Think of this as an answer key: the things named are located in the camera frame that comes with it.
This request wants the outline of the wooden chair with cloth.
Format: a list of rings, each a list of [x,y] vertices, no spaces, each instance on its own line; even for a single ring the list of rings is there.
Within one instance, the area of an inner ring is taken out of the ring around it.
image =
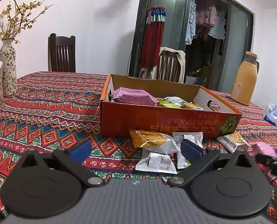
[[[156,67],[155,78],[178,83],[180,79],[180,62],[176,53],[162,51]]]

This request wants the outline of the silver packet in box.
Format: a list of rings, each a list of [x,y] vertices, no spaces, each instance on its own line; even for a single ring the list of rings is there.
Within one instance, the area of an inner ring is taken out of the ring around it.
[[[177,96],[170,96],[170,97],[165,97],[164,100],[169,101],[170,103],[175,104],[178,107],[182,107],[184,105],[187,105],[188,102],[185,101],[184,99],[177,97]]]

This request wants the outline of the pink hanging garment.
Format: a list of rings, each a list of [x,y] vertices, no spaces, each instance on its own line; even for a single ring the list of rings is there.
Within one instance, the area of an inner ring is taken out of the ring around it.
[[[196,25],[214,27],[217,9],[212,0],[198,0],[196,6]]]

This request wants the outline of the light blue hanging shirt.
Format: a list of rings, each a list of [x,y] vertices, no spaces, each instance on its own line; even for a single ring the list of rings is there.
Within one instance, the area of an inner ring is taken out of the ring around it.
[[[186,31],[186,37],[185,37],[186,45],[190,45],[192,43],[193,37],[195,36],[196,6],[197,6],[197,4],[196,4],[195,0],[190,0],[189,17],[188,17],[187,31]]]

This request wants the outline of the cracker packet right of box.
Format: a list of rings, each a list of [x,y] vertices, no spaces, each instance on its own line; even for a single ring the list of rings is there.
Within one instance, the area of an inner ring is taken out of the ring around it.
[[[220,136],[217,141],[222,144],[230,153],[236,150],[245,150],[251,148],[251,145],[238,132]]]

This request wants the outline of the large pink snack packet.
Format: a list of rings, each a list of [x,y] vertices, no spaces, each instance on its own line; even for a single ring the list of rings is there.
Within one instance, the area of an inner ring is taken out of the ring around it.
[[[118,103],[155,106],[159,101],[145,90],[120,87],[113,92],[112,100]]]

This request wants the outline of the white snack packet lower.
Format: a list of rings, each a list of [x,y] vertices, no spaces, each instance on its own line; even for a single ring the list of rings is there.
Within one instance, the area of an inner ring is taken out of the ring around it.
[[[169,155],[154,153],[143,149],[142,158],[136,164],[136,171],[177,174],[176,167]]]

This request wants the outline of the floral ceramic vase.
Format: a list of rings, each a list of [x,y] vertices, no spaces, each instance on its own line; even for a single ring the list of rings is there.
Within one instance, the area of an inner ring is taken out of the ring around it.
[[[2,61],[2,87],[5,97],[16,94],[18,91],[18,83],[16,77],[16,54],[13,47],[13,39],[5,39],[2,41],[0,49],[0,61]]]

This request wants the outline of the yellow cracker snack packet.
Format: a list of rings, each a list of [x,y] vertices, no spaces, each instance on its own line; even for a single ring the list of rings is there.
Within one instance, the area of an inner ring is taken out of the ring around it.
[[[147,130],[130,130],[133,144],[150,152],[170,155],[180,152],[172,136]]]

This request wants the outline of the dark wooden chair left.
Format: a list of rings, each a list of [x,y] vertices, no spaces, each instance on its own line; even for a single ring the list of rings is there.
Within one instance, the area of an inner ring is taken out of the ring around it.
[[[52,33],[48,38],[48,67],[53,72],[76,72],[74,35],[57,36]]]

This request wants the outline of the white packet under finger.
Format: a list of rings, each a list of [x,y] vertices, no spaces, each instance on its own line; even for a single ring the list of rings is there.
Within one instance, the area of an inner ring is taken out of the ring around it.
[[[178,170],[187,168],[206,154],[202,146],[203,132],[177,132],[172,137],[180,148],[176,154]]]

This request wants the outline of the green snack packet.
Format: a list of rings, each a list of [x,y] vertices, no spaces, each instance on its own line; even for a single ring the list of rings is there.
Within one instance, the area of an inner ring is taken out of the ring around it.
[[[170,102],[169,100],[160,100],[157,104],[158,107],[175,108],[180,109],[180,106]]]

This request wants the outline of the white tissue pack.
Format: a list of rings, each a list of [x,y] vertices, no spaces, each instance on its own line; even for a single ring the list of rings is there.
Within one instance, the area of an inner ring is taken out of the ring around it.
[[[264,110],[263,119],[277,127],[277,106],[269,104]]]

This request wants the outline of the black sliding door frame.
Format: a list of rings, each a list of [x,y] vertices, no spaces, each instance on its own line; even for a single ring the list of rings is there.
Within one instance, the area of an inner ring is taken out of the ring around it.
[[[140,0],[128,75],[139,77],[148,10],[164,7],[166,21],[161,47],[185,52],[183,83],[230,93],[244,54],[251,49],[253,14],[233,0],[212,1],[217,9],[215,26],[196,25],[192,43],[186,45],[190,0]]]

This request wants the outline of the orange cardboard box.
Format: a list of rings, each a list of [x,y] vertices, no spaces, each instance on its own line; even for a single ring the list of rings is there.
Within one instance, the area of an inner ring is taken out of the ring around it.
[[[178,96],[196,103],[201,111],[113,102],[120,87],[145,90],[156,98]],[[101,95],[101,135],[129,137],[130,130],[204,133],[217,138],[233,133],[242,113],[212,91],[197,85],[110,74]]]

